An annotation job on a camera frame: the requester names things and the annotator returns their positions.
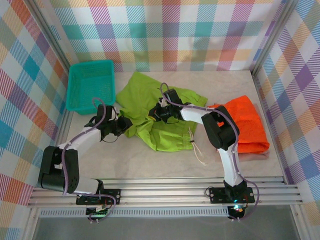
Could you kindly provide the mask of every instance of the plastic basket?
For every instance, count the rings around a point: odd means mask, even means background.
[[[69,70],[66,109],[86,115],[97,112],[92,98],[106,105],[116,101],[115,70],[112,60],[88,61],[74,64]]]

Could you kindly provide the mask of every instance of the orange towel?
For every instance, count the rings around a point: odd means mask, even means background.
[[[220,104],[209,106],[216,108]],[[238,152],[263,154],[269,149],[266,132],[261,119],[247,96],[241,96],[226,103],[225,108],[230,113],[239,128]]]

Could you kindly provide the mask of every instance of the plaid fabric backdrop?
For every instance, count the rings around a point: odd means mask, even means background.
[[[286,175],[320,237],[319,0],[299,1],[257,84]]]
[[[38,5],[71,64],[112,59],[117,72],[147,72],[248,70],[285,2],[38,0]]]
[[[23,0],[0,1],[0,239],[18,239],[68,76]]]

